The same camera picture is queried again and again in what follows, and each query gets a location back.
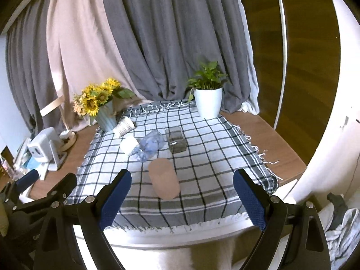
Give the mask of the pink beige cup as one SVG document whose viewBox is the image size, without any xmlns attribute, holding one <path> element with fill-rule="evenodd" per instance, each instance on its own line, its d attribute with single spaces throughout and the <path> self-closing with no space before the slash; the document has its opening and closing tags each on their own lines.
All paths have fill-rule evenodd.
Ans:
<svg viewBox="0 0 360 270">
<path fill-rule="evenodd" d="M 172 200 L 180 193 L 180 184 L 171 161 L 157 158 L 148 165 L 154 192 L 162 200 Z"/>
</svg>

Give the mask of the plain white cup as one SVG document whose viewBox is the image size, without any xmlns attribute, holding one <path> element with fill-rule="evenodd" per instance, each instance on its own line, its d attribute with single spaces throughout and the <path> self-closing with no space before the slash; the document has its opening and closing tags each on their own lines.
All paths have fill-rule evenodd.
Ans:
<svg viewBox="0 0 360 270">
<path fill-rule="evenodd" d="M 137 139 L 132 135 L 125 135 L 119 144 L 119 153 L 131 155 L 132 151 L 139 145 Z"/>
</svg>

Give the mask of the clear blue plastic cup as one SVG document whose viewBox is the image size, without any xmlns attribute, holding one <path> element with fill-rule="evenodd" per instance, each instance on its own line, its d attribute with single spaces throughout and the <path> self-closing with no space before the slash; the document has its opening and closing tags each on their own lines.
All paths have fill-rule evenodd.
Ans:
<svg viewBox="0 0 360 270">
<path fill-rule="evenodd" d="M 164 136 L 160 132 L 153 130 L 140 140 L 132 150 L 131 155 L 138 161 L 145 162 L 155 156 L 164 145 Z"/>
</svg>

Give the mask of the black dotted paper cup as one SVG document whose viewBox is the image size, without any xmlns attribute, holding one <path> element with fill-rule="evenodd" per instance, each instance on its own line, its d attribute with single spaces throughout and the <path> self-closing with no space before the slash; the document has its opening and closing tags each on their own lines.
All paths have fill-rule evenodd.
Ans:
<svg viewBox="0 0 360 270">
<path fill-rule="evenodd" d="M 130 131 L 135 129 L 135 125 L 129 117 L 123 117 L 119 120 L 118 124 L 113 128 L 115 137 L 121 138 Z"/>
</svg>

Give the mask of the white grey desktop appliance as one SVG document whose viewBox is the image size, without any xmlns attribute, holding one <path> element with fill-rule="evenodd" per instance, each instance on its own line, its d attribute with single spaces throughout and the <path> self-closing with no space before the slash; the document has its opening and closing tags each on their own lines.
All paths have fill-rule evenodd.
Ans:
<svg viewBox="0 0 360 270">
<path fill-rule="evenodd" d="M 67 157 L 67 153 L 61 151 L 62 146 L 63 141 L 54 127 L 48 127 L 32 139 L 27 147 L 37 162 L 47 164 L 49 171 L 57 171 Z"/>
</svg>

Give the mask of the sunflower bouquet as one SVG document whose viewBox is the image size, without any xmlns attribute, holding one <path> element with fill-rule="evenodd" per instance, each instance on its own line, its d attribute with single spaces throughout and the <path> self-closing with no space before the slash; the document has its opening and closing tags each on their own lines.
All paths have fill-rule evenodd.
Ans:
<svg viewBox="0 0 360 270">
<path fill-rule="evenodd" d="M 78 116 L 97 117 L 101 107 L 113 98 L 130 99 L 135 93 L 122 86 L 120 81 L 108 78 L 101 84 L 91 83 L 80 94 L 73 96 L 73 111 Z"/>
</svg>

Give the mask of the ribbed teal flower pot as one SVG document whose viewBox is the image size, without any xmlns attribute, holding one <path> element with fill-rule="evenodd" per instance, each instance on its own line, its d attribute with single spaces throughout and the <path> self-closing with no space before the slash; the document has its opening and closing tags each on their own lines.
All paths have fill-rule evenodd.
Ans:
<svg viewBox="0 0 360 270">
<path fill-rule="evenodd" d="M 96 115 L 96 122 L 105 132 L 110 132 L 116 127 L 117 120 L 113 100 L 110 100 L 99 108 L 98 114 Z"/>
</svg>

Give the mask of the checkered grey white tablecloth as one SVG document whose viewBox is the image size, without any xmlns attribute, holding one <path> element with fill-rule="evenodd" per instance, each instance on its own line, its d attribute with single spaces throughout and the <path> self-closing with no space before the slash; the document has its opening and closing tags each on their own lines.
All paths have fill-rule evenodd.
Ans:
<svg viewBox="0 0 360 270">
<path fill-rule="evenodd" d="M 245 211 L 232 182 L 238 169 L 245 170 L 268 194 L 278 189 L 278 178 L 266 167 L 250 137 L 223 116 L 205 120 L 194 103 L 176 101 L 129 108 L 125 114 L 135 124 L 131 135 L 136 139 L 154 130 L 164 133 L 178 126 L 183 130 L 187 148 L 173 154 L 164 146 L 156 153 L 170 161 L 180 184 L 178 197 L 161 200 L 152 188 L 148 164 L 123 153 L 122 139 L 113 132 L 96 131 L 77 170 L 77 187 L 68 202 L 75 204 L 96 195 L 120 170 L 127 169 L 132 185 L 113 222 L 115 227 L 162 229 L 238 217 Z"/>
</svg>

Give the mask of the clear square glass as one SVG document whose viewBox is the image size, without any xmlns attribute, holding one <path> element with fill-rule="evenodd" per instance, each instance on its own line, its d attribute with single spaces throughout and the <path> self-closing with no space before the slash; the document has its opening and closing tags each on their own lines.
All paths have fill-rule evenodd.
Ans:
<svg viewBox="0 0 360 270">
<path fill-rule="evenodd" d="M 168 148 L 172 154 L 184 152 L 187 149 L 187 140 L 185 139 L 181 127 L 169 127 L 165 130 Z"/>
</svg>

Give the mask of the pink beige curtain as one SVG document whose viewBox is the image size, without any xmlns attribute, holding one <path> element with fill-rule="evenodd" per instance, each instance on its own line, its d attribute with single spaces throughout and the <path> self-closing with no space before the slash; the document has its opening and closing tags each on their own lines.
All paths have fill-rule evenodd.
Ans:
<svg viewBox="0 0 360 270">
<path fill-rule="evenodd" d="M 65 124 L 75 131 L 88 126 L 73 110 L 73 96 L 91 83 L 114 78 L 135 96 L 119 100 L 114 109 L 147 103 L 136 89 L 107 20 L 103 0 L 50 0 L 46 22 L 46 45 L 52 80 L 64 98 Z"/>
</svg>

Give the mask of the white plant pot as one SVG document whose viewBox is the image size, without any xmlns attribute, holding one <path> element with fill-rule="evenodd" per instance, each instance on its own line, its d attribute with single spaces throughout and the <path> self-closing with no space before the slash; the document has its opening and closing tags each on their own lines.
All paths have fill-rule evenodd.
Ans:
<svg viewBox="0 0 360 270">
<path fill-rule="evenodd" d="M 202 118 L 213 119 L 219 115 L 222 95 L 222 87 L 215 90 L 195 90 L 196 107 Z"/>
</svg>

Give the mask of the green potted plant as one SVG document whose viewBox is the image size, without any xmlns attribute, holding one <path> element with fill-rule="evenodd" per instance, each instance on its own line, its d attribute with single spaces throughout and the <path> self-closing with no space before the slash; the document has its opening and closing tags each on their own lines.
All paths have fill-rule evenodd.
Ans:
<svg viewBox="0 0 360 270">
<path fill-rule="evenodd" d="M 187 89 L 190 90 L 188 102 L 195 97 L 195 90 L 216 90 L 228 81 L 228 75 L 221 72 L 217 61 L 201 63 L 201 68 L 188 79 Z"/>
</svg>

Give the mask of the grey curtain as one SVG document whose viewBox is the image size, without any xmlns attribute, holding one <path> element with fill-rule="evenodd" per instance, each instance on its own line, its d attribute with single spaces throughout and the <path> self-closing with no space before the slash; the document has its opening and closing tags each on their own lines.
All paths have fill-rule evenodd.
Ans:
<svg viewBox="0 0 360 270">
<path fill-rule="evenodd" d="M 50 0 L 18 0 L 7 16 L 5 59 L 16 107 L 27 129 L 60 130 L 64 98 L 52 80 L 46 45 Z M 107 20 L 137 91 L 148 101 L 187 97 L 201 63 L 228 75 L 221 108 L 259 113 L 259 87 L 241 0 L 103 0 Z M 12 0 L 2 0 L 9 7 Z"/>
</svg>

